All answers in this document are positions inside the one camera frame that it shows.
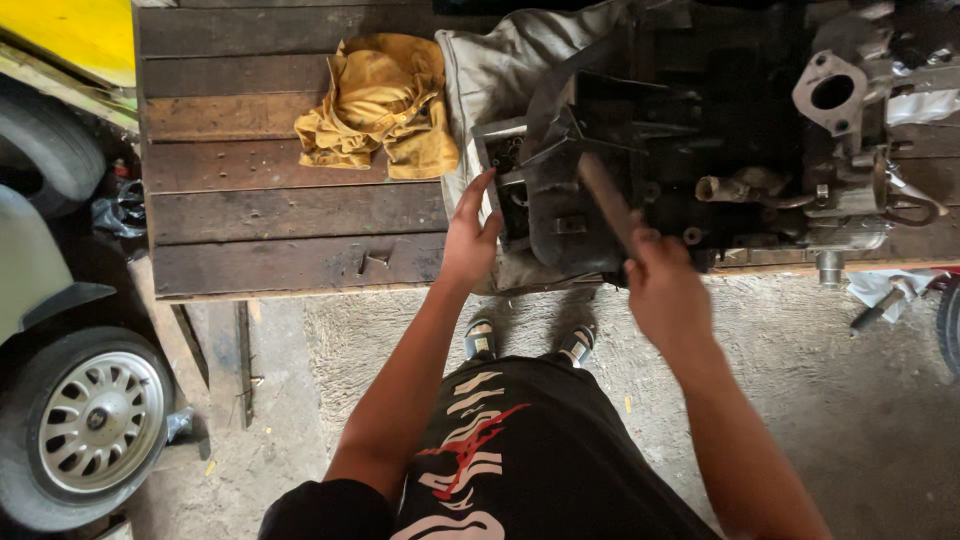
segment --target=metal cylinder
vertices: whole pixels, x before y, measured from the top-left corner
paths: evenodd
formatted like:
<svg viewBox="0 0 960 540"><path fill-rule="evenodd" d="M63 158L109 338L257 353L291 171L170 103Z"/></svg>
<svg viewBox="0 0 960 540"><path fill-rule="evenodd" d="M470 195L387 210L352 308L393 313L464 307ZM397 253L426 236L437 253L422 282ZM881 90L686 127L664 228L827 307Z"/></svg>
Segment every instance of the metal cylinder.
<svg viewBox="0 0 960 540"><path fill-rule="evenodd" d="M817 270L820 270L820 286L824 289L840 288L844 269L843 252L822 251L817 254Z"/></svg>

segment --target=yellow cloth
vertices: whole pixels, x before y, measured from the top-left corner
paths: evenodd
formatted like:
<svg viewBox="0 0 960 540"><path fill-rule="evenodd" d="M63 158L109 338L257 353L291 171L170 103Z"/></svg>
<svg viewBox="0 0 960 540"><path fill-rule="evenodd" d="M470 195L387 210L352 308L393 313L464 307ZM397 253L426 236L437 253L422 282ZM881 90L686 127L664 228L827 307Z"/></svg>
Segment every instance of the yellow cloth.
<svg viewBox="0 0 960 540"><path fill-rule="evenodd" d="M391 178L434 178L456 169L439 45L401 34L354 37L341 41L327 63L323 104L294 124L301 165L369 169L371 152L383 143Z"/></svg>

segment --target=foot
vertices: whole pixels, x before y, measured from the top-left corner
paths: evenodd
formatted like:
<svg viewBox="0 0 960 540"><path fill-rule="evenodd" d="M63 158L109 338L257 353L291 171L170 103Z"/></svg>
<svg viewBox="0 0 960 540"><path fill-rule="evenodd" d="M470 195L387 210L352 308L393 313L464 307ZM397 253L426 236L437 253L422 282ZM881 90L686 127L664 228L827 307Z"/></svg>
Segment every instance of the foot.
<svg viewBox="0 0 960 540"><path fill-rule="evenodd" d="M593 332L581 325L564 338L560 352L570 358L573 367L584 367L593 353L593 344Z"/></svg>
<svg viewBox="0 0 960 540"><path fill-rule="evenodd" d="M493 324L489 320L476 319L470 323L467 327L467 335L464 336L464 350L467 353L467 360L481 354L488 358L496 358Z"/></svg>

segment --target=concrete floor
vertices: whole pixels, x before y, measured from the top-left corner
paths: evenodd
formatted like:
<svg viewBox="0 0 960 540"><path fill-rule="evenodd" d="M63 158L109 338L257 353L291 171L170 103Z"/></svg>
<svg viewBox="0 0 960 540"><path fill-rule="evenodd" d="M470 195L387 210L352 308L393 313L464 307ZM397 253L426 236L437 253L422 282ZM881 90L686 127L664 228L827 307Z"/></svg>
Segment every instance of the concrete floor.
<svg viewBox="0 0 960 540"><path fill-rule="evenodd" d="M708 287L741 386L836 537L960 537L960 388L937 350L939 293L895 326L881 322L853 340L846 325L863 306L847 293L821 292L815 279L711 278ZM213 434L209 476L205 462L152 474L129 505L136 537L254 537L273 500L323 475L349 412L424 294L261 302L252 372L266 380L255 388L252 426ZM636 330L626 299L613 287L471 297L457 334L483 313L504 354L535 356L573 325L595 324L588 369L654 469L713 522L680 390ZM448 370L461 354L457 339Z"/></svg>

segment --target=tire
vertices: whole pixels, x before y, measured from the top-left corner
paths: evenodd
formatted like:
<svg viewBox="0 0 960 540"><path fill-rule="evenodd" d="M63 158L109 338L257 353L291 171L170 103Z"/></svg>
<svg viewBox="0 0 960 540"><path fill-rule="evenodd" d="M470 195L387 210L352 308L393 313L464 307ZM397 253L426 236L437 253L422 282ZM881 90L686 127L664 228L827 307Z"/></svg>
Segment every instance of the tire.
<svg viewBox="0 0 960 540"><path fill-rule="evenodd" d="M940 300L937 341L947 367L953 375L960 377L960 278L950 280Z"/></svg>
<svg viewBox="0 0 960 540"><path fill-rule="evenodd" d="M136 382L141 385L134 385L134 377L131 377L131 382L126 388L128 392L131 392L131 387L134 388L133 392L143 392L148 396L147 399L150 399L150 396L162 398L161 404L151 405L156 412L162 411L158 419L159 427L154 432L157 414L151 414L148 417L147 413L144 413L145 415L137 423L138 426L144 426L142 433L137 435L143 438L134 438L134 441L138 441L135 444L128 440L124 445L125 452L131 452L129 458L124 461L118 457L114 462L111 454L110 459L107 459L108 465L103 468L103 471L112 471L110 473L114 475L123 473L123 476L116 479L114 484L102 489L78 491L71 486L64 486L61 479L56 479L54 473L45 469L48 465L45 464L44 459L49 461L50 457L44 457L41 454L48 451L50 447L41 447L41 438L47 437L47 435L41 437L41 433L49 434L48 431L42 430L49 429L50 424L53 424L52 420L48 422L53 414L48 412L52 410L48 408L48 404L53 403L51 400L55 397L55 391L60 392L56 395L58 399L66 395L66 390L60 389L60 386L76 377L79 366L91 365L90 362L101 361L100 358L114 356L139 358L137 362L145 360L143 362L145 367L137 369L141 369L141 372L156 374L156 380L146 382L142 377L136 377ZM6 366L11 365L8 361L4 363ZM99 373L103 374L105 371L101 369ZM111 380L103 379L106 384L115 384L119 380L112 374L111 369L108 369L107 373L110 373ZM119 387L112 386L112 390L119 391L117 390ZM93 390L85 392L87 399L90 400L86 404L93 406L95 402L89 396L94 395L97 387L90 385L90 388ZM40 531L68 530L106 515L125 501L150 474L166 443L166 415L171 412L173 399L173 384L165 362L156 349L135 332L115 327L85 329L64 335L39 349L27 358L26 363L12 380L12 384L0 396L0 506L16 522ZM95 436L115 436L111 433L118 424L103 420L99 427L91 428L90 419L94 418L94 414L88 414L88 411L80 407L78 410L80 417L85 419L84 427L89 429L81 431L80 435L71 435L83 441L84 446L78 453L83 449L94 448L94 443L87 447L86 439L82 437L88 437L91 433ZM127 421L125 419L117 422L126 424ZM103 459L106 458L91 460L90 463L96 461L95 464L99 467L103 464Z"/></svg>
<svg viewBox="0 0 960 540"><path fill-rule="evenodd" d="M0 76L0 136L39 170L39 190L24 196L44 218L79 208L107 171L103 152L72 110L6 76Z"/></svg>

